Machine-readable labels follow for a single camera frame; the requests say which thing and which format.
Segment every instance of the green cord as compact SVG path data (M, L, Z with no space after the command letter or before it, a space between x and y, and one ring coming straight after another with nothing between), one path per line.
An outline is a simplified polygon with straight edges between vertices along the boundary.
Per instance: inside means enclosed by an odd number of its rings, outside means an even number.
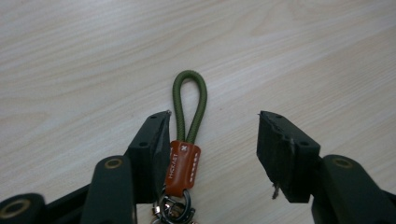
M183 115L183 106L181 103L181 85L185 79L192 79L196 82L199 89L199 103L197 106L197 110L195 112L194 118L192 120L189 134L187 138L185 138L186 128L184 122L184 115ZM173 99L174 99L174 108L175 108L175 116L176 116L176 125L177 125L177 140L188 142L194 144L195 138L198 134L198 129L201 124L202 118L204 117L205 109L206 109L206 101L207 101L207 90L206 84L204 79L199 75L199 73L187 70L183 71L177 75L174 86L173 86Z

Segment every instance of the wood grain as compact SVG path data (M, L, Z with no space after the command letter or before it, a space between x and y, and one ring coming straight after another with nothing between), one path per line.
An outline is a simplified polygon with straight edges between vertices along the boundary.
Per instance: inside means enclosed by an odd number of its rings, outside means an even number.
M1 1L0 200L52 202L173 109L177 73L208 87L191 191L199 223L313 223L272 201L256 158L260 110L282 114L396 192L396 2ZM183 86L187 120L198 92ZM171 137L175 134L171 120ZM150 205L138 206L149 223Z

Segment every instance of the wooden table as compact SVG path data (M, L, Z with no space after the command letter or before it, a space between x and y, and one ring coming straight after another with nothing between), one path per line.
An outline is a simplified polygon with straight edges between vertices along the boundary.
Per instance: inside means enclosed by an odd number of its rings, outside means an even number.
M310 204L271 199L261 110L396 193L394 0L35 0L0 2L0 201L38 192L50 203L88 184L146 117L173 110L186 69L209 93L191 191L199 223L313 223ZM182 94L190 122L198 91L188 82ZM150 207L138 205L139 223Z

